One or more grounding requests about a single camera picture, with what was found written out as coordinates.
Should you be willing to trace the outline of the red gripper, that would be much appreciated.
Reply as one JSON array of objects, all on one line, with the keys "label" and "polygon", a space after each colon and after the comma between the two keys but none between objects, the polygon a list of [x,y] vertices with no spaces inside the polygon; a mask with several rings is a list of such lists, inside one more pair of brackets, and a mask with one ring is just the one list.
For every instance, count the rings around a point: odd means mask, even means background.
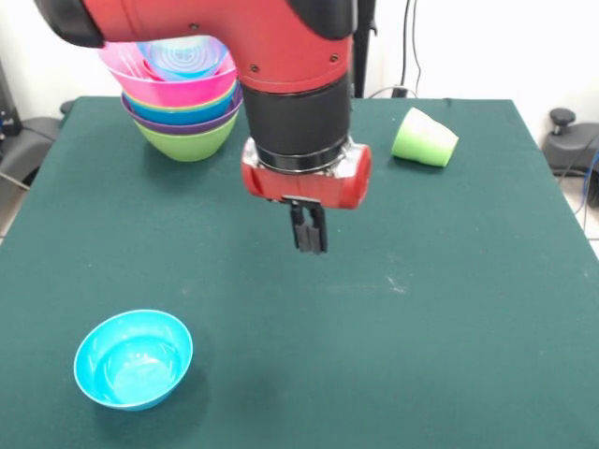
[{"label": "red gripper", "polygon": [[[241,153],[241,177],[251,195],[279,202],[287,197],[308,198],[329,209],[357,208],[367,194],[371,168],[370,147],[352,140],[344,144],[331,166],[310,173],[281,173],[268,167],[259,160],[252,138]],[[310,243],[313,253],[328,250],[326,213],[320,204],[309,208],[312,224],[308,231],[302,205],[290,201],[294,241],[302,253],[310,251]]]}]

